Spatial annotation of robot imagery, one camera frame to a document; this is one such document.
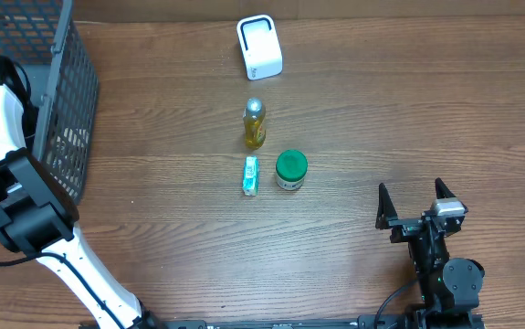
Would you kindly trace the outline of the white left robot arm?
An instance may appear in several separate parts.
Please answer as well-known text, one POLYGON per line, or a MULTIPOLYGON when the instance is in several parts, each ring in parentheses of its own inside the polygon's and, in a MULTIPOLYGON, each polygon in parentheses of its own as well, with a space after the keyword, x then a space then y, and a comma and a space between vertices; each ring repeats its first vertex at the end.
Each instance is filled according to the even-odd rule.
POLYGON ((35 260, 80 299, 99 328, 161 328, 163 322, 110 274, 78 224, 73 199, 27 148, 38 109, 26 72, 0 55, 0 243, 35 260))

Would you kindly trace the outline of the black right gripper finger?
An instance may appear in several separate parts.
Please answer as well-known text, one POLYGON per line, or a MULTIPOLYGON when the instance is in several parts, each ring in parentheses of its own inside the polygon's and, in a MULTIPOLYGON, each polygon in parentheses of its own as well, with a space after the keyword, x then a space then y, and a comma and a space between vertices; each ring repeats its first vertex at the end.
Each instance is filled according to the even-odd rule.
POLYGON ((398 215, 384 183, 378 185, 378 200, 375 227, 378 229, 389 229, 390 222, 396 221, 398 215))
POLYGON ((436 198, 437 199, 445 199, 445 198, 454 198, 455 194, 450 191, 450 189, 446 186, 446 184, 443 182, 443 180, 438 177, 435 180, 435 189, 436 189, 436 198))

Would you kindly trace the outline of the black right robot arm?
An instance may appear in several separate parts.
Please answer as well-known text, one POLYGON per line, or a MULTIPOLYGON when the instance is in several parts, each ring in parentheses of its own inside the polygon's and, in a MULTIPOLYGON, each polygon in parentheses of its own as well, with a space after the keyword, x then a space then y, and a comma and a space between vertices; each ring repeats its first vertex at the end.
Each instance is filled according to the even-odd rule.
POLYGON ((409 305, 389 324, 390 328, 483 328, 474 315, 485 270, 472 259, 451 258, 446 238, 458 233, 468 208, 442 181, 435 180, 436 199, 418 218, 400 219, 385 184, 378 186, 379 204, 375 227, 391 231, 392 243, 407 243, 416 278, 384 300, 373 317, 378 328, 391 300, 413 285, 420 287, 420 304, 409 305))

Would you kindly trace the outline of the green-capped white bottle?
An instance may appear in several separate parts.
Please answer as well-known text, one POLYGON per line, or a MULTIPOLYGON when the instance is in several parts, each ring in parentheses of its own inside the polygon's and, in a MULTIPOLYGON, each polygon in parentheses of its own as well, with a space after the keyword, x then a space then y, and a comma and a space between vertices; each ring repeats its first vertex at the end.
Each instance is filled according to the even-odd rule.
POLYGON ((302 187, 308 172, 308 160, 299 150, 287 150, 278 156, 275 165, 277 185, 285 190, 302 187))

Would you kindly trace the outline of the yellow Vim dish soap bottle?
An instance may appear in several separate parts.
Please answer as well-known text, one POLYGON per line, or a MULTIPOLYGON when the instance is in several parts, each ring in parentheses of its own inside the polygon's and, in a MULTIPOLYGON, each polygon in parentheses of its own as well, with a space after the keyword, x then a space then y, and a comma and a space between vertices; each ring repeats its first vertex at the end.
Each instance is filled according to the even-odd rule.
POLYGON ((266 139, 266 106, 259 98, 250 98, 244 109, 245 143, 250 149, 260 148, 266 139))

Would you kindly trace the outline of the small teal white box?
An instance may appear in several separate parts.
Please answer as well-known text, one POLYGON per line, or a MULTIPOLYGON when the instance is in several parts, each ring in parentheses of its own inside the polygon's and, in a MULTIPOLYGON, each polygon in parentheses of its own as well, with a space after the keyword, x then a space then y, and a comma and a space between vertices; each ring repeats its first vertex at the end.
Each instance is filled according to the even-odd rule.
POLYGON ((256 156, 246 158, 243 169, 242 190, 246 196, 256 196, 259 185, 259 162, 256 156))

